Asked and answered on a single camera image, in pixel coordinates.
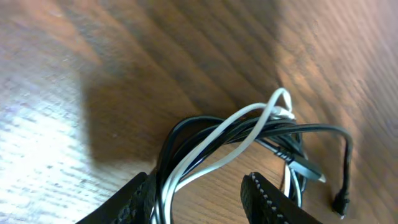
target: cable connector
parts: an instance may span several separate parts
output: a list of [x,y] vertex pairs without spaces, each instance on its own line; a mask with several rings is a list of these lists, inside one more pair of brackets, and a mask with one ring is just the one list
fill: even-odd
[[278,118],[288,118],[288,119],[295,119],[295,116],[293,113],[288,111],[287,109],[281,107],[281,106],[274,106],[272,109],[272,116],[273,117],[278,117]]
[[336,194],[335,201],[331,206],[333,210],[340,215],[340,219],[344,219],[344,216],[347,212],[348,204],[348,192],[347,190],[341,189],[340,192]]
[[312,164],[302,156],[292,154],[292,159],[291,161],[287,161],[287,165],[290,169],[293,169],[308,179],[319,180],[323,183],[326,182],[326,178],[322,174],[322,171],[315,164]]

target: cable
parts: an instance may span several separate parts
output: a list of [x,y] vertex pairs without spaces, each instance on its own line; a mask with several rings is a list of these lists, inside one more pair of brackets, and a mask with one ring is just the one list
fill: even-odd
[[[287,110],[280,106],[274,106],[281,94],[284,95]],[[260,117],[240,119],[243,114],[257,108],[264,110]],[[349,162],[353,148],[352,138],[346,130],[337,126],[296,124],[292,119],[294,115],[291,111],[290,95],[285,89],[279,89],[272,95],[268,104],[249,105],[226,120],[212,116],[196,116],[178,123],[168,135],[160,153],[152,222],[171,223],[171,203],[174,192],[194,179],[225,165],[243,152],[253,140],[285,160],[287,166],[285,166],[284,192],[297,206],[301,207],[307,178],[322,179],[320,170],[308,161],[308,157],[303,151],[302,133],[319,131],[335,132],[346,140],[343,186],[333,202],[333,209],[343,216],[349,202]],[[177,135],[186,130],[188,126],[198,123],[208,126],[202,127],[176,147]],[[234,142],[242,143],[220,161],[183,179],[219,147]]]
[[[188,184],[189,182],[199,178],[202,175],[205,175],[215,169],[222,167],[223,165],[227,164],[228,162],[232,161],[236,156],[242,153],[252,142],[255,140],[256,136],[261,132],[263,125],[267,122],[271,113],[273,114],[280,114],[282,108],[274,108],[274,105],[277,103],[277,100],[280,95],[283,95],[285,103],[288,107],[288,111],[292,111],[292,103],[289,92],[284,88],[279,88],[272,94],[268,104],[264,103],[255,103],[249,106],[244,107],[243,109],[239,110],[229,118],[227,118],[224,122],[222,122],[212,133],[209,134],[201,142],[198,146],[196,146],[189,154],[184,157],[184,159],[177,165],[177,167],[173,170],[170,174],[169,178],[166,180],[164,184],[164,189],[162,191],[162,198],[165,200],[163,201],[164,204],[164,217],[166,223],[171,223],[171,204],[174,192],[176,190],[181,189],[184,185]],[[183,172],[187,169],[187,167],[191,164],[191,162],[201,153],[214,139],[216,139],[230,124],[234,121],[242,117],[242,115],[256,109],[263,109],[258,122],[253,127],[252,131],[244,138],[242,143],[232,152],[230,152],[226,157],[222,158],[218,162],[208,166],[207,168],[198,171],[195,174],[192,174],[190,177],[187,177],[183,181],[180,182],[181,176]]]

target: wooden surface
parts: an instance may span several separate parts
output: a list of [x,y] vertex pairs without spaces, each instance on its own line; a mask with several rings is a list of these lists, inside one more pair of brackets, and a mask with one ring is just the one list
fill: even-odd
[[[355,139],[351,206],[330,210],[342,142],[306,135],[323,223],[398,222],[395,0],[0,0],[0,223],[73,223],[150,172],[180,119],[227,117],[288,88],[300,123]],[[220,149],[207,164],[233,146]],[[279,185],[258,145],[183,188],[176,223],[247,223],[241,178]]]

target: white cable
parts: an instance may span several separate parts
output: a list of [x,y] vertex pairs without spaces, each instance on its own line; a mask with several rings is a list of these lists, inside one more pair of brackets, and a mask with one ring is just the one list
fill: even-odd
[[[287,107],[287,110],[281,107],[275,107],[275,104],[280,95],[283,95],[284,101]],[[200,170],[191,176],[187,177],[183,181],[180,182],[181,176],[183,172],[187,169],[187,167],[191,164],[191,162],[206,148],[214,139],[216,139],[231,123],[245,115],[246,113],[256,110],[256,109],[263,109],[259,120],[257,121],[256,125],[249,133],[249,135],[243,140],[243,142],[232,152],[230,152],[227,156],[220,159],[218,162],[206,167],[203,170]],[[162,198],[164,199],[163,206],[164,211],[160,211],[164,213],[164,217],[166,223],[171,223],[171,204],[172,199],[174,196],[174,192],[181,189],[184,185],[188,184],[189,182],[199,178],[202,175],[205,175],[215,169],[222,167],[223,165],[232,161],[236,156],[242,153],[252,142],[255,140],[257,135],[261,132],[262,127],[265,125],[267,120],[269,119],[270,115],[284,115],[289,118],[294,118],[294,115],[291,113],[292,111],[292,101],[289,95],[289,92],[284,88],[279,88],[276,90],[272,96],[270,97],[268,104],[264,103],[255,103],[249,106],[244,107],[243,109],[239,110],[229,118],[227,118],[224,122],[222,122],[205,140],[203,140],[198,146],[196,146],[187,156],[184,157],[178,163],[176,168],[172,171],[170,176],[167,178],[163,191],[162,191]]]
[[284,180],[284,194],[289,197],[290,193],[290,169],[287,164],[285,164],[285,180]]
[[301,189],[299,185],[299,180],[297,179],[296,173],[293,169],[290,170],[292,177],[293,177],[293,184],[295,185],[296,189],[296,197],[297,197],[297,206],[301,208]]

